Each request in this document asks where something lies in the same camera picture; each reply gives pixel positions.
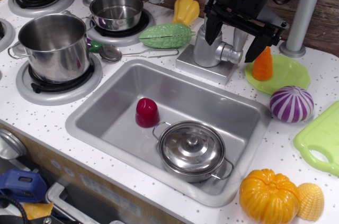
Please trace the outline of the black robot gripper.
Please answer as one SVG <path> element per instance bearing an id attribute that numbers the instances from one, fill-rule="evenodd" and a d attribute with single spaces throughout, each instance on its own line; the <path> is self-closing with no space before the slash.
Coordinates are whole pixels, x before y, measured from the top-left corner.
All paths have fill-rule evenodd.
<path id="1" fill-rule="evenodd" d="M 266 47 L 276 46 L 289 25 L 270 9 L 267 2 L 268 0 L 208 0 L 204 8 L 207 17 L 207 44 L 211 46 L 214 43 L 225 22 L 257 36 L 246 53 L 245 63 L 253 62 Z"/>

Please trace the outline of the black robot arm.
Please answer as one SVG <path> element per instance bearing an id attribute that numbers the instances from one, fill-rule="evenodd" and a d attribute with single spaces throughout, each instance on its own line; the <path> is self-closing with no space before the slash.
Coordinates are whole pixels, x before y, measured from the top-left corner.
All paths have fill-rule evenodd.
<path id="1" fill-rule="evenodd" d="M 212 45 L 224 23 L 254 36 L 246 56 L 253 62 L 266 47 L 277 45 L 288 23 L 269 7 L 268 0 L 208 0 L 204 12 L 207 17 L 205 40 Z M 290 0 L 273 0 L 278 5 Z"/>

